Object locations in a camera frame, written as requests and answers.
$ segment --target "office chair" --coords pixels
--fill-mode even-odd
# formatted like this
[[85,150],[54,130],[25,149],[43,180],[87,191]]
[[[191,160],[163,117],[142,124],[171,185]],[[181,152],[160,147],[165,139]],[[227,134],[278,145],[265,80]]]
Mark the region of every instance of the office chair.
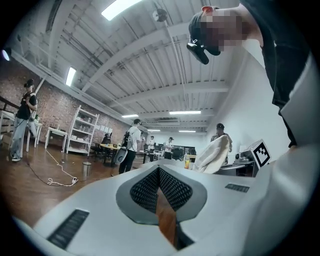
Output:
[[176,147],[176,148],[173,149],[172,152],[173,152],[172,159],[181,161],[181,159],[180,159],[180,149]]

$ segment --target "metal shelving unit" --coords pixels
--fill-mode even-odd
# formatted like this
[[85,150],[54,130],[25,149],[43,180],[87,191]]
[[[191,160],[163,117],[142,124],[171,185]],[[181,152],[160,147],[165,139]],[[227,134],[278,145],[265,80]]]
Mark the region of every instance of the metal shelving unit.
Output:
[[98,119],[99,114],[92,114],[82,109],[81,105],[77,108],[68,134],[67,154],[70,151],[89,156]]

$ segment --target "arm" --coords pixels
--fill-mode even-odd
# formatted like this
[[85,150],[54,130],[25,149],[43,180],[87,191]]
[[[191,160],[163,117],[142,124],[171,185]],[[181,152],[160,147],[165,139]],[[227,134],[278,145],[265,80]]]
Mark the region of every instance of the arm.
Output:
[[232,152],[232,139],[230,138],[229,134],[228,134],[228,139],[229,139],[229,142],[230,142],[230,146],[229,146],[229,152]]

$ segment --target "white towel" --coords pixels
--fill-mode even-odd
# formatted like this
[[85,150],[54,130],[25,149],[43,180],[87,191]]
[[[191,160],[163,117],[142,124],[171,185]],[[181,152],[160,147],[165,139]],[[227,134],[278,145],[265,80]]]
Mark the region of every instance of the white towel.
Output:
[[213,174],[219,171],[222,164],[226,161],[229,144],[230,142],[226,135],[222,135],[211,141],[205,150],[196,156],[192,170],[206,174]]

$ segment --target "brick wall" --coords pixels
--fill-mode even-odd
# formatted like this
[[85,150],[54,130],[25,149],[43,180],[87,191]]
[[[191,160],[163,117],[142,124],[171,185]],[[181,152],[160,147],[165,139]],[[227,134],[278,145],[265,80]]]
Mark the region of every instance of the brick wall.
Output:
[[[36,85],[41,81],[36,74],[14,59],[10,62],[0,61],[0,95],[10,102],[20,106],[22,95],[25,93],[23,84],[30,78],[34,79]],[[45,136],[50,125],[60,125],[60,129],[66,130],[68,133],[79,105],[90,113],[100,115],[98,125],[112,128],[111,142],[114,144],[121,143],[125,132],[129,129],[129,125],[126,123],[86,105],[47,82],[43,83],[37,97],[39,100],[37,114],[43,124],[39,139],[41,142],[45,142]],[[16,111],[16,109],[10,107],[7,107],[6,110]],[[103,131],[95,130],[92,142],[100,143],[104,135]],[[62,137],[53,137],[56,138],[59,145],[62,145]]]

